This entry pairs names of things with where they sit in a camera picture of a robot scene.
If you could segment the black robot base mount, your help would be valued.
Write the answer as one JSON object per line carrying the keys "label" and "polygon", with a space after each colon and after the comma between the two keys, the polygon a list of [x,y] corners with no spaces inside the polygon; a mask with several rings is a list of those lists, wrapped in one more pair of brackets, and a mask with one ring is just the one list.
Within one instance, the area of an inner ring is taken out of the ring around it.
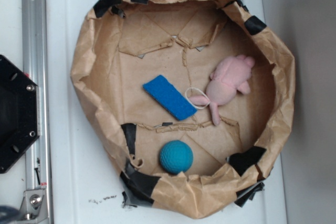
{"label": "black robot base mount", "polygon": [[39,137],[38,86],[1,55],[1,174]]}

